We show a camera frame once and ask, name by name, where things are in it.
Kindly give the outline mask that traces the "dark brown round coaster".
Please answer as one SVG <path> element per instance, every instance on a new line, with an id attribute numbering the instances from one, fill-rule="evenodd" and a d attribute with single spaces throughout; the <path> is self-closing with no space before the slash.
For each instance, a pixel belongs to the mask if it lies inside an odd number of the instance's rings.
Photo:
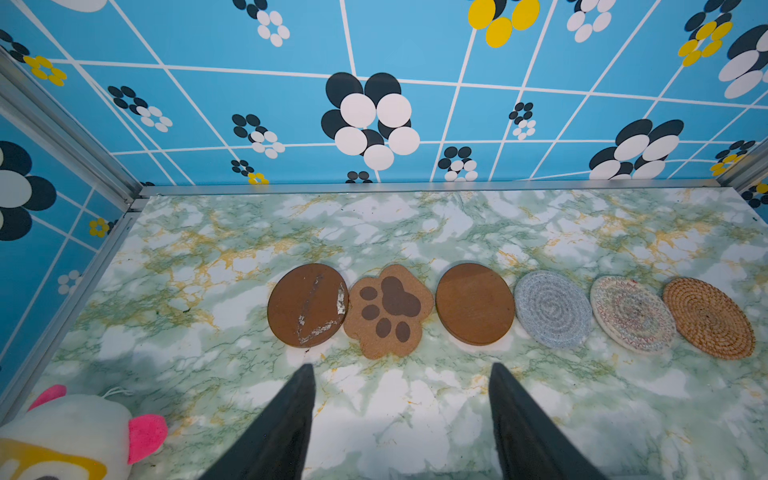
<path id="1" fill-rule="evenodd" d="M 345 280 L 334 268 L 311 263 L 285 274 L 272 290 L 267 319 L 271 331 L 295 348 L 312 348 L 342 326 L 349 305 Z"/>

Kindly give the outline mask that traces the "cork paw print coaster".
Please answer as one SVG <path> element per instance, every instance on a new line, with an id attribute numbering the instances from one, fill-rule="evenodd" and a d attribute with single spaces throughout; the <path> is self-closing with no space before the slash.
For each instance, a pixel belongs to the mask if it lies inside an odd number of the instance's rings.
<path id="1" fill-rule="evenodd" d="M 350 290 L 343 328 L 370 360 L 406 357 L 422 339 L 423 322 L 434 309 L 429 288 L 402 265 L 363 277 Z"/>

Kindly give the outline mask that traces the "brown wooden round coaster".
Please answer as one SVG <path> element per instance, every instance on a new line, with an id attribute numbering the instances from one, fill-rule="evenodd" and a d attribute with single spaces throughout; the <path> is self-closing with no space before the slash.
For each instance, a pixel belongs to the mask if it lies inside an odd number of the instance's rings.
<path id="1" fill-rule="evenodd" d="M 440 278 L 436 307 L 443 326 L 459 341 L 485 346 L 500 340 L 515 318 L 515 300 L 506 281 L 477 263 L 460 263 Z"/>

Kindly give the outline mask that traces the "rattan round coaster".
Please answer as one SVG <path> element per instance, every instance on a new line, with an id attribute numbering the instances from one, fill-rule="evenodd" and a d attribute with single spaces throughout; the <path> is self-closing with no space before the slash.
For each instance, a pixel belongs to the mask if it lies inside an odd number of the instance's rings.
<path id="1" fill-rule="evenodd" d="M 676 278 L 662 299 L 677 331 L 699 350 L 723 360 L 740 360 L 754 352 L 756 337 L 739 306 L 715 286 L 694 278 Z"/>

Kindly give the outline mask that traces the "grey woven round coaster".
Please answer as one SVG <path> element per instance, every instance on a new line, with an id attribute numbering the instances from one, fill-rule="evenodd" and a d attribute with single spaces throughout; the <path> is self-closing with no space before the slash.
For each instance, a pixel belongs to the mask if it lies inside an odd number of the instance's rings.
<path id="1" fill-rule="evenodd" d="M 558 273 L 537 270 L 514 288 L 517 320 L 540 344 L 552 349 L 582 345 L 593 328 L 593 311 L 585 292 Z"/>

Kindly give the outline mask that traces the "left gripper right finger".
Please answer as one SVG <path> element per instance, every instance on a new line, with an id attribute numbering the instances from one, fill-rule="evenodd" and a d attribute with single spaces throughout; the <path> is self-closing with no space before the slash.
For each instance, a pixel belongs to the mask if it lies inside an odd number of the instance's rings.
<path id="1" fill-rule="evenodd" d="M 489 398 L 505 479 L 603 479 L 501 363 L 492 365 Z"/>

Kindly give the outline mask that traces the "multicolour woven round coaster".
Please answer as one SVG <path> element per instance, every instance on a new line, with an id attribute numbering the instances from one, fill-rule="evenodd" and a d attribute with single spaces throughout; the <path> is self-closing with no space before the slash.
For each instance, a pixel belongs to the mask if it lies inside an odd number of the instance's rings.
<path id="1" fill-rule="evenodd" d="M 660 355 L 671 349 L 675 320 L 647 286 L 626 277 L 601 276 L 590 288 L 590 303 L 600 327 L 627 350 Z"/>

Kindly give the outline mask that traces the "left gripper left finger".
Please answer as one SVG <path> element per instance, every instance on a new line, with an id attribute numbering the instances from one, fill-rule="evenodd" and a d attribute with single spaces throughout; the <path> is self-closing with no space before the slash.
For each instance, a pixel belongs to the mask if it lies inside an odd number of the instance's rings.
<path id="1" fill-rule="evenodd" d="M 202 477 L 299 479 L 309 446 L 315 395 L 313 366 L 304 364 Z"/>

